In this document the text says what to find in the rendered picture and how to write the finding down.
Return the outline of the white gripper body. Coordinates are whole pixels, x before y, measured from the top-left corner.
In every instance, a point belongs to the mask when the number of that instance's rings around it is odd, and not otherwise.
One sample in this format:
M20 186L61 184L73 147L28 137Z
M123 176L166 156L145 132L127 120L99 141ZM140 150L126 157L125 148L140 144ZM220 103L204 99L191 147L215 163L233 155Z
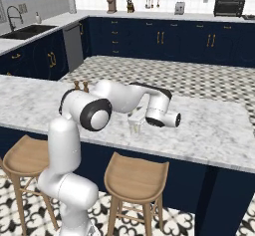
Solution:
M138 106L127 115L127 120L130 123L144 123L145 122L145 113L147 110L147 106L148 106L148 100L149 100L149 95L145 94Z

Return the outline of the clear glass cup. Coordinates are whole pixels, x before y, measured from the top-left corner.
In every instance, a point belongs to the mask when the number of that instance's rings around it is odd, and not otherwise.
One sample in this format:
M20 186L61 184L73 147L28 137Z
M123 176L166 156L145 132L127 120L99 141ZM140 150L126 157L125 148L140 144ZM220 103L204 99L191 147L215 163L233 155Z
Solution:
M132 137L139 137L141 132L141 126L144 124L144 120L130 120L129 132Z

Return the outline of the dark blue island counter base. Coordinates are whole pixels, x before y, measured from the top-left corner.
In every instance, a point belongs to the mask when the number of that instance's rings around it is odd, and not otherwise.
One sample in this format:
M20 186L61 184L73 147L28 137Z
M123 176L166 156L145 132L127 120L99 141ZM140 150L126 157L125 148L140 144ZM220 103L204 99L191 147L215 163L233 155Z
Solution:
M81 133L82 162L76 173L105 190L104 174L112 155L168 162L169 172L163 191L166 207L195 215L194 236L235 236L255 194L255 173L186 161L173 156L162 128L144 131L134 144L103 141L98 132Z

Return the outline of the wooden bar stool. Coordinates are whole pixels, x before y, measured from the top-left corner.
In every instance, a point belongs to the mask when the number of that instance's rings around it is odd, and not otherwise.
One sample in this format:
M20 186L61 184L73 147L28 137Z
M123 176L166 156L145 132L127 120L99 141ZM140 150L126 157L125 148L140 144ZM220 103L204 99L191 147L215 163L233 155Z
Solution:
M104 176L104 183L111 195L108 236L113 236L116 218L126 218L143 223L145 235L151 234L151 220L157 215L159 229L163 231L162 193L166 184L169 163L152 162L127 157L115 152ZM124 202L142 206L142 219L123 214Z
M49 165L48 143L45 140L24 135L4 155L2 165L9 172L14 186L23 236L27 236L22 199L23 193L32 193L43 197L54 228L58 230L59 226L50 203L50 197L42 190L35 192L27 189L30 182L33 179L38 179L42 171Z

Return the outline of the dark blue lower cupboard run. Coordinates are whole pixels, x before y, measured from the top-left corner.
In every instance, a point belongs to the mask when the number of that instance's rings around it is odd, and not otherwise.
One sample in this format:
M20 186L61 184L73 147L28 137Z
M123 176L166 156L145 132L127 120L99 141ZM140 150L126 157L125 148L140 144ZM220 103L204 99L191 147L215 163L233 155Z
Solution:
M84 55L255 69L255 24L89 17L80 22Z

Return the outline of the grey dishwasher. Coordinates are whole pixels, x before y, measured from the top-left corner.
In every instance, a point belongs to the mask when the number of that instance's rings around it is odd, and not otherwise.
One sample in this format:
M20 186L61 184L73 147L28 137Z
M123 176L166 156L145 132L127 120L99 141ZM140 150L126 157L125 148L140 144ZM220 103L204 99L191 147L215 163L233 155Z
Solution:
M69 71L74 71L83 61L83 48L80 34L80 25L72 24L63 29Z

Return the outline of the silver toaster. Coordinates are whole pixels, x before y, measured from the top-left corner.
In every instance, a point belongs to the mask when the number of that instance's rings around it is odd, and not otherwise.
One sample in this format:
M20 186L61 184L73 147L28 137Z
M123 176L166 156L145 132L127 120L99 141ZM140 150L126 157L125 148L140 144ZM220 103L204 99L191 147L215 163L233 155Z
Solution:
M185 7L184 2L176 2L175 3L174 14L175 15L183 15L184 14L184 7Z

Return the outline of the brown coffee machine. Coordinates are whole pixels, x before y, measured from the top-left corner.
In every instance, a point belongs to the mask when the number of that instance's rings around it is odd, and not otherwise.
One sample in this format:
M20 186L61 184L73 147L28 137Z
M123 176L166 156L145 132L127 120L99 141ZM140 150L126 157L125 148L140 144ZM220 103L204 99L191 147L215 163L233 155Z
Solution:
M108 14L114 14L117 12L117 0L107 0L109 9Z

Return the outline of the dark blue side cupboard run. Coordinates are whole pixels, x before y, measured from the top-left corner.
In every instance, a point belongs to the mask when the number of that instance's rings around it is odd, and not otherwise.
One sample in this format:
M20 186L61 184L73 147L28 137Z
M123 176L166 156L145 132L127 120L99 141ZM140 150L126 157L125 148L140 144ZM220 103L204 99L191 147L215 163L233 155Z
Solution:
M58 81L69 72L62 31L0 56L0 74Z

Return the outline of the black toaster oven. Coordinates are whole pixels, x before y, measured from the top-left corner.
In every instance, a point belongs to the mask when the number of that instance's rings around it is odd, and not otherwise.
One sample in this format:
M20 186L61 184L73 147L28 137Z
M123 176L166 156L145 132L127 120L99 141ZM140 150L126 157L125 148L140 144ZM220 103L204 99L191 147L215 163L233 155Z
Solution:
M213 15L224 17L241 17L245 0L215 0Z

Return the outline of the dark sink basin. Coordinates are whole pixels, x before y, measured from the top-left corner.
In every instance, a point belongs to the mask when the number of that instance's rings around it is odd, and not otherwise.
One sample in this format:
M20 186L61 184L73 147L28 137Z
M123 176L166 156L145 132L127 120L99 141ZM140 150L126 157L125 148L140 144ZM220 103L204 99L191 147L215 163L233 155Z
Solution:
M30 25L16 31L0 35L0 39L6 40L27 40L33 37L45 36L56 30L57 26L50 25Z

